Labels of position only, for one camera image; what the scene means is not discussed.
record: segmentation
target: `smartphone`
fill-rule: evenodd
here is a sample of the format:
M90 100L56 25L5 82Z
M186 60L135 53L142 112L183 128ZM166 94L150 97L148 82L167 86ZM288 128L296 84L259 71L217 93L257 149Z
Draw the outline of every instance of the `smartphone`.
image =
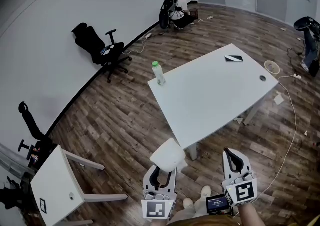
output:
M230 63L243 63L244 59L240 55L226 55L225 57L226 62Z

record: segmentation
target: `display screen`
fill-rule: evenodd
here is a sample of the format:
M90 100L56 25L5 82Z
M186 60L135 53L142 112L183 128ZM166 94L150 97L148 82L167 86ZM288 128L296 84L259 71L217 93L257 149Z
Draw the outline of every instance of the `display screen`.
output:
M208 213L221 211L229 208L229 203L225 195L208 197L206 199L206 208Z

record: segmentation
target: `white table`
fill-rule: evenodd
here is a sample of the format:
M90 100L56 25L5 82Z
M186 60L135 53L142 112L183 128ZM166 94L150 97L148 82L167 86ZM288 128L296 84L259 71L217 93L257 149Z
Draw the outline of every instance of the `white table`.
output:
M243 62L226 62L225 56ZM148 82L183 149L197 159L197 143L253 106L247 125L278 81L233 44L208 53L164 74L166 83Z
M70 167L69 160L84 166L104 170L102 164L92 162L68 151L59 145L55 148L31 182L34 198L47 226L79 226L93 224L92 220L61 222L85 202L109 202L125 200L126 194L84 194ZM40 199L45 201L46 213L42 211Z

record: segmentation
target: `wall baseboard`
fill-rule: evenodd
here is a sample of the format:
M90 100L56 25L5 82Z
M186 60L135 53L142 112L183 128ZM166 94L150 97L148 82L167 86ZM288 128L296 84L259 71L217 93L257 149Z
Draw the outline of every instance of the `wall baseboard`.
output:
M270 15L267 15L267 14L264 14L264 13L261 13L261 12L256 12L256 11L250 11L248 9L245 9L245 8L240 8L240 7L236 7L236 6L230 6L230 5L226 5L226 4L218 4L218 3L200 3L201 5L208 5L208 6L218 6L218 7L225 7L225 8L232 8L232 9L238 9L238 10L242 10L242 11L246 11L246 12L249 12L249 13L253 13L255 15L259 15L259 16L263 16L263 17L267 17L267 18L270 18L272 20L275 20L279 23L282 23L282 24L285 24L285 25L288 25L290 27L294 27L291 23L289 22L285 22L285 21L282 21L282 20L279 20L277 18L274 18Z
M189 4L198 4L198 1L190 1ZM147 28L144 32L142 32L140 35L138 35L135 39L133 39L129 44L127 44L124 47L123 51L126 51L128 48L130 48L135 42L137 42L139 39L141 39L145 34L147 34L149 31L154 29L159 24L159 21L157 21L155 24ZM103 66L101 69L97 71L96 74L90 80L85 83L85 85L79 90L79 92L71 99L71 101L67 104L67 106L63 109L63 111L60 113L60 115L56 118L56 120L53 122L52 126L49 128L49 130L46 132L45 136L49 137L49 135L52 133L54 128L57 126L59 121L62 119L62 117L67 113L69 108L72 106L72 104L75 103L75 101L79 98L79 96L84 92L84 90L87 89L88 86L101 74L106 70L107 66Z

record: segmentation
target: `chair armrest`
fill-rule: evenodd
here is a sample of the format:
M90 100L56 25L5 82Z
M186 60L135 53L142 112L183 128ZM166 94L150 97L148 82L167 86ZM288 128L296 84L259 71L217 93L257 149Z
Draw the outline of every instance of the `chair armrest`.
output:
M117 31L116 29L110 30L110 31L108 31L105 35L110 35L110 34L116 32L116 31Z
M113 30L110 30L109 32L106 33L106 35L110 35L112 45L115 44L114 35L112 35L112 33L116 32L116 31L117 31L116 29L113 29Z

